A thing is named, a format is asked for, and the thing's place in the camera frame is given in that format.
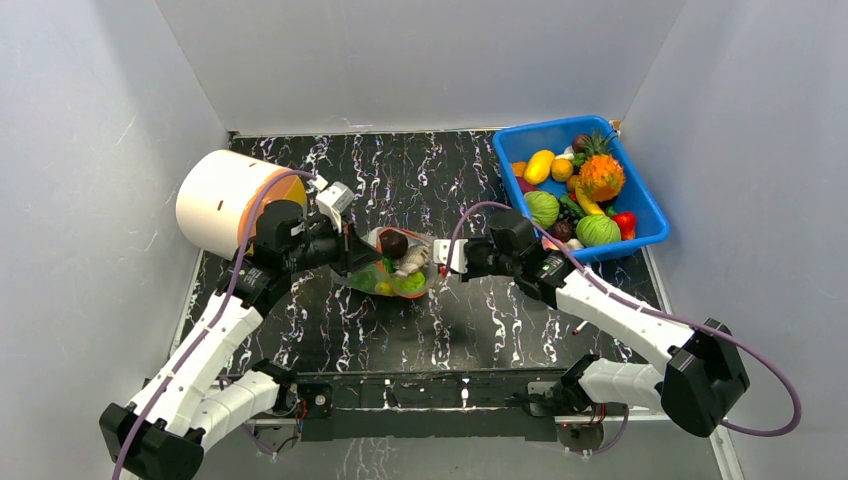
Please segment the green toy lettuce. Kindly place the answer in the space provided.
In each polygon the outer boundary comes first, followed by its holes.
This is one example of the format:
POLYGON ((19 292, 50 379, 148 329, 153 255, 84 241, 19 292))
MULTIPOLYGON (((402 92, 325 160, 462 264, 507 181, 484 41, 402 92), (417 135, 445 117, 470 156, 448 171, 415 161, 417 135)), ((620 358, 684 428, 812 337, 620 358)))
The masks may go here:
POLYGON ((374 290, 375 285, 378 282, 390 283, 390 279, 391 275, 380 262, 362 268, 349 278, 350 285, 353 289, 367 294, 376 294, 374 290))

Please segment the dark purple toy eggplant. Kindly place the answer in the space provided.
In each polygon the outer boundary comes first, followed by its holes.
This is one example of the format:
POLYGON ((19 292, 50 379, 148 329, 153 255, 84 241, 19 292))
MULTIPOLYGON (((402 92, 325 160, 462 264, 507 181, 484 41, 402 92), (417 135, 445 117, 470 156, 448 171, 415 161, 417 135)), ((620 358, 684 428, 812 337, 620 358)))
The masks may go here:
POLYGON ((391 260, 402 259, 409 249, 409 239, 395 229, 383 230, 378 236, 382 255, 391 260))

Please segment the clear orange zip top bag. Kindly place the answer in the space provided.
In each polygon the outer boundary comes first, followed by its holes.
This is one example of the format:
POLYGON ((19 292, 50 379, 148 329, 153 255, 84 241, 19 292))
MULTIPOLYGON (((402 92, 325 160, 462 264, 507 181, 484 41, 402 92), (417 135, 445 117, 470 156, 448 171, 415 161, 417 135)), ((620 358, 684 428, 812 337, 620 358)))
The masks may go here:
MULTIPOLYGON (((392 296, 392 297, 403 297, 403 298, 406 298, 406 299, 416 299, 416 298, 419 298, 419 297, 425 295, 430 290, 430 288, 434 285, 434 283, 440 278, 438 268, 435 266, 435 264, 431 260, 431 247, 432 247, 433 242, 435 241, 435 238, 432 237, 432 236, 426 235, 426 234, 416 233, 416 232, 413 232, 413 231, 409 231, 409 230, 397 228, 397 227, 376 227, 368 233, 366 241, 370 245, 375 247, 377 249, 377 251, 380 252, 381 254, 382 254, 382 252, 380 250, 378 236, 380 235, 380 233, 383 230, 386 230, 386 229, 395 229, 395 230, 398 230, 398 231, 402 232, 403 234, 405 234, 409 239, 409 248, 412 247, 413 245, 425 244, 430 249, 430 263, 427 267, 421 269, 421 272, 423 272, 427 277, 427 287, 425 289, 423 289, 421 292, 419 292, 417 294, 413 294, 413 295, 405 295, 405 294, 401 293, 399 291, 397 285, 395 284, 395 276, 393 275, 393 272, 394 272, 394 264, 398 260, 391 260, 391 259, 386 258, 382 255, 382 260, 378 261, 378 262, 382 263, 384 268, 391 275, 391 279, 389 280, 389 282, 393 286, 394 290, 397 293, 396 296, 392 296)), ((331 272, 331 278, 334 280, 335 283, 337 283, 341 286, 353 289, 350 285, 350 280, 349 280, 351 275, 352 274, 340 276, 340 275, 336 274, 335 272, 331 272)))

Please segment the light green toy fruit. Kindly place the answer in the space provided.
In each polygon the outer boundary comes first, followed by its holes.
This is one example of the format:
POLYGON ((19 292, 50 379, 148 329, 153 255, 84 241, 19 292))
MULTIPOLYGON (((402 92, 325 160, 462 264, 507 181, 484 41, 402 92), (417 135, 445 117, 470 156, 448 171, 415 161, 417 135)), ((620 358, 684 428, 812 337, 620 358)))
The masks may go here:
POLYGON ((413 295, 427 287, 427 277, 423 272, 418 271, 405 277, 396 276, 395 284, 401 293, 413 295))

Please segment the grey toy fish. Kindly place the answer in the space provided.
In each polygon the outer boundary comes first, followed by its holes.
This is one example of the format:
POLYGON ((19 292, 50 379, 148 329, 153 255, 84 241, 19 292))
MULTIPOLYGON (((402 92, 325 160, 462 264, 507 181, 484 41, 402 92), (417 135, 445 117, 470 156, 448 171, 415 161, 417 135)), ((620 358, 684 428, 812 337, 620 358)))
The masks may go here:
POLYGON ((425 244, 413 245, 406 254, 394 264, 393 275, 397 278, 407 278, 419 273, 430 263, 430 249, 425 244))

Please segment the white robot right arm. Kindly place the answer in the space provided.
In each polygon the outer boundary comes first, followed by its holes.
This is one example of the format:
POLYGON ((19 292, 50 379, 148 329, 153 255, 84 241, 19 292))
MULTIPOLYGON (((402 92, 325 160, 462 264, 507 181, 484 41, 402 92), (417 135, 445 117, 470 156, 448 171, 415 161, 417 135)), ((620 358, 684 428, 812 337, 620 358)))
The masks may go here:
POLYGON ((444 252, 446 267, 463 281, 510 277, 526 296, 596 326, 644 360, 620 363, 586 354, 549 393, 530 399, 577 414, 607 403, 639 406, 707 437, 750 386, 725 326, 710 320, 691 327, 663 318, 574 262, 568 251, 545 247, 519 212, 497 213, 486 236, 453 240, 444 252))

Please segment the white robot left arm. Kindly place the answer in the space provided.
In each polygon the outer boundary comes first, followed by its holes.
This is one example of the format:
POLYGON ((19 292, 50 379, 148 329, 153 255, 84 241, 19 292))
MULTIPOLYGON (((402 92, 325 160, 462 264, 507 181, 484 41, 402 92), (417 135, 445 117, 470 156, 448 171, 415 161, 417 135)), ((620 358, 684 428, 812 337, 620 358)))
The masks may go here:
POLYGON ((320 195, 317 205, 318 216, 308 218, 289 199, 178 201, 183 234, 228 266, 202 318, 160 371, 127 404, 103 411, 99 424, 115 477, 190 479, 205 453, 244 422, 297 407, 293 375, 268 362, 219 392, 211 387, 295 275, 324 266, 345 274, 376 259, 349 219, 348 200, 320 195))

